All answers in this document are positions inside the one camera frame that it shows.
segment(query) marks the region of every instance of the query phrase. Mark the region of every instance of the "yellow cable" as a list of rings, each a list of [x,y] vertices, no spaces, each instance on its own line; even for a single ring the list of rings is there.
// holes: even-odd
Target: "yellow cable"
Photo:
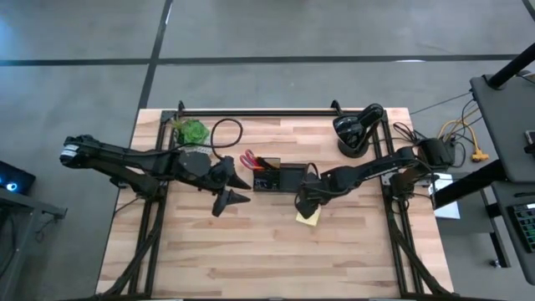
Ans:
[[[479,108],[475,108],[472,112],[466,114],[466,115],[464,116],[464,118],[459,118],[459,119],[456,121],[455,125],[453,126],[453,129],[451,129],[450,134],[448,134],[448,136],[446,137],[446,140],[449,140],[449,139],[450,139],[451,134],[457,129],[457,126],[461,124],[461,122],[462,122],[463,119],[465,120],[466,118],[468,118],[468,117],[470,117],[471,115],[473,115],[474,113],[476,113],[478,110],[479,110]]]
[[[442,126],[441,131],[438,133],[438,138],[440,138],[440,137],[442,136],[442,132],[444,132],[444,129],[445,129],[448,125],[450,125],[450,124],[452,124],[452,123],[454,123],[454,122],[456,122],[456,125],[457,125],[457,123],[458,123],[458,124],[462,123],[462,124],[464,124],[464,125],[466,126],[466,128],[467,128],[468,130],[470,130],[470,132],[471,132],[471,138],[474,140],[474,147],[476,148],[476,150],[479,150],[479,146],[477,145],[476,132],[472,129],[471,126],[469,126],[466,122],[463,122],[463,121],[459,121],[459,120],[450,120],[450,121],[446,122],[446,123]],[[451,133],[453,132],[453,130],[455,130],[455,127],[450,131],[450,133],[449,133],[448,135],[451,136]]]
[[[473,110],[472,112],[470,112],[468,115],[464,116],[465,118],[474,114],[476,111],[478,111],[479,109],[475,109]],[[473,139],[474,141],[474,153],[472,154],[471,156],[471,160],[472,161],[475,161],[475,162],[479,162],[479,161],[484,161],[484,160],[487,160],[489,158],[489,155],[488,154],[484,154],[483,151],[479,148],[479,145],[477,144],[477,137],[476,137],[476,132],[474,131],[474,129],[472,129],[471,126],[469,126],[466,122],[462,121],[462,120],[450,120],[448,122],[446,122],[442,127],[441,127],[441,131],[439,132],[438,134],[438,138],[441,138],[442,136],[442,133],[444,132],[444,130],[446,129],[446,127],[452,123],[455,123],[455,125],[453,126],[453,128],[449,131],[449,133],[447,134],[444,134],[444,136],[446,137],[446,141],[448,141],[450,139],[450,137],[452,135],[454,135],[454,131],[456,129],[456,127],[459,125],[459,124],[463,124],[466,128],[468,128],[468,130],[470,130],[471,132],[471,138]]]

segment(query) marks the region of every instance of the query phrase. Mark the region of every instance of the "yellow sticky note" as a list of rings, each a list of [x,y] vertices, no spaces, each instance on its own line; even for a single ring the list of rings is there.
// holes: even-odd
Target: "yellow sticky note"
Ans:
[[[312,227],[316,227],[318,224],[319,219],[319,213],[321,212],[321,206],[318,206],[318,209],[316,212],[309,218],[304,218],[301,213],[298,212],[298,215],[295,217],[295,220],[298,222],[302,222],[303,224],[307,224]]]

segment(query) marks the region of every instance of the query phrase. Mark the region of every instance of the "table leg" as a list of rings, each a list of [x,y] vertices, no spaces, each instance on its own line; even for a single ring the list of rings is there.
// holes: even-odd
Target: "table leg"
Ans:
[[[491,261],[491,265],[495,268],[510,268],[511,263],[509,262],[507,251],[505,249],[505,246],[503,245],[503,240],[500,236],[500,232],[498,231],[498,226],[494,221],[495,217],[499,217],[502,215],[502,213],[500,212],[500,207],[497,203],[489,205],[485,193],[482,193],[481,195],[483,196],[483,203],[485,204],[485,208],[487,209],[487,214],[491,219],[492,232],[488,234],[491,237],[492,246],[494,247],[494,252],[496,252],[497,257],[496,260]]]
[[[502,162],[495,160],[490,164],[483,166],[470,175],[454,181],[450,185],[435,192],[436,209],[448,205],[463,196],[467,196],[475,191],[491,185],[494,181],[502,181],[506,179],[505,171],[503,170]]]

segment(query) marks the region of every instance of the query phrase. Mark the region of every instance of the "blue light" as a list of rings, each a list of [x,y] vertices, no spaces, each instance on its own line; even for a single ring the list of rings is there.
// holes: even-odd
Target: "blue light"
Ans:
[[[16,191],[17,190],[17,184],[16,183],[9,183],[6,185],[6,188],[9,190],[9,191]]]

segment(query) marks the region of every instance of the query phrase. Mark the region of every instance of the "desk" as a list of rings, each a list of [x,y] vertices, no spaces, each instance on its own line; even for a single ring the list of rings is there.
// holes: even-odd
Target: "desk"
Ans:
[[[533,172],[535,160],[531,154],[524,152],[524,146],[527,146],[525,132],[535,129],[532,117],[535,111],[533,103],[535,84],[519,77],[509,79],[498,90],[489,87],[482,77],[471,79],[470,84],[492,138],[492,144],[496,148],[498,160],[438,191],[435,195],[436,207],[443,207],[492,185],[497,199],[494,212],[498,211],[498,207],[500,212],[505,211],[505,207],[514,205],[514,202],[522,203],[522,198],[512,199],[511,191],[517,189],[523,192],[524,187],[535,185],[535,172]],[[507,214],[502,216],[506,225],[511,223]],[[524,276],[530,284],[535,285],[535,265],[533,265],[535,254],[527,253],[516,230],[509,226],[507,231],[522,265]]]
[[[387,111],[391,124],[400,121],[411,126],[407,109]],[[161,110],[140,111],[132,148],[144,151],[154,147],[160,116]],[[212,127],[221,116],[198,119]],[[238,158],[251,149],[258,156],[279,156],[284,162],[313,161],[320,172],[375,158],[372,147],[362,158],[344,157],[336,146],[333,117],[237,119],[244,127],[241,142],[219,150],[219,154]],[[220,126],[217,144],[236,139],[236,125]],[[396,148],[407,145],[400,140],[394,142]],[[238,175],[252,183],[252,172],[236,162]],[[170,184],[153,298],[399,296],[378,179],[323,207],[317,227],[295,222],[292,194],[238,191],[249,196],[251,202],[229,206],[217,218],[211,215],[211,194],[178,182]],[[121,191],[117,206],[134,197],[132,191]],[[137,202],[115,217],[98,293],[109,288],[131,260],[142,209],[143,203]],[[441,285],[452,290],[430,201],[413,198],[409,216],[419,257]]]

